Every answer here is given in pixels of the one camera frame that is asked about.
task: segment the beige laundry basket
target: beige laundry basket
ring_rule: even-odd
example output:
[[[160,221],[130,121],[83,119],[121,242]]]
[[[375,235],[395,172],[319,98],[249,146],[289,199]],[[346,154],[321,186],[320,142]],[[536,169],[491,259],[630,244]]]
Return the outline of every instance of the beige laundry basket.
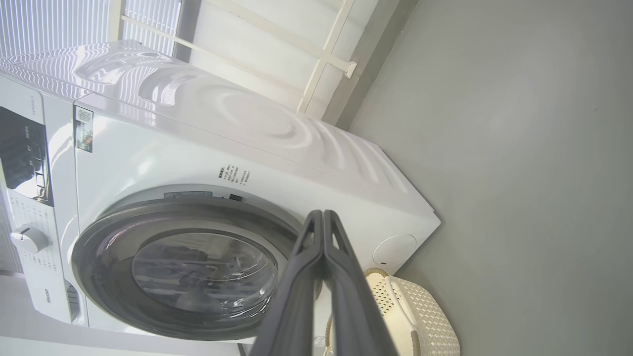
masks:
[[[382,269],[368,269],[365,277],[399,356],[460,354],[451,323],[426,289]],[[334,354],[332,328],[330,318],[325,333],[326,355]]]

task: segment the white knob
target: white knob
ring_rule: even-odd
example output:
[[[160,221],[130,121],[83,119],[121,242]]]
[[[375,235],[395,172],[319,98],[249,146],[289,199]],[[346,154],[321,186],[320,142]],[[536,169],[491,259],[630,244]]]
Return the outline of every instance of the white knob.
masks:
[[[19,249],[36,254],[49,245],[44,233],[31,225],[22,225],[11,233],[11,242]]]

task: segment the gray floor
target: gray floor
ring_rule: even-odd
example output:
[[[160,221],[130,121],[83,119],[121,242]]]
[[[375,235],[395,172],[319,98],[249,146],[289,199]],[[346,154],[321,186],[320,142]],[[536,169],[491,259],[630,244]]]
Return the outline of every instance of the gray floor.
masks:
[[[351,132],[442,219],[463,355],[633,355],[633,3],[420,0]]]

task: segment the washing machine door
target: washing machine door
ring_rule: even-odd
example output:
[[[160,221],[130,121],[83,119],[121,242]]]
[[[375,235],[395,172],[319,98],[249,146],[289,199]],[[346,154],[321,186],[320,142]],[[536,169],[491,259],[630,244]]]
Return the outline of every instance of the washing machine door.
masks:
[[[223,198],[160,199],[107,213],[78,238],[75,275],[121,321],[189,340],[256,336],[298,232]]]

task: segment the front-loading washing machine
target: front-loading washing machine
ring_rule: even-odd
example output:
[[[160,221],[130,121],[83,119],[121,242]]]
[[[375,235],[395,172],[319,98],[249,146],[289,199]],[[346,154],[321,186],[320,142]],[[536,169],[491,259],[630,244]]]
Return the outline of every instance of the front-loading washing machine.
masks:
[[[439,225],[376,145],[138,43],[0,75],[11,238],[55,319],[252,343],[310,211],[335,210],[361,266],[390,273]]]

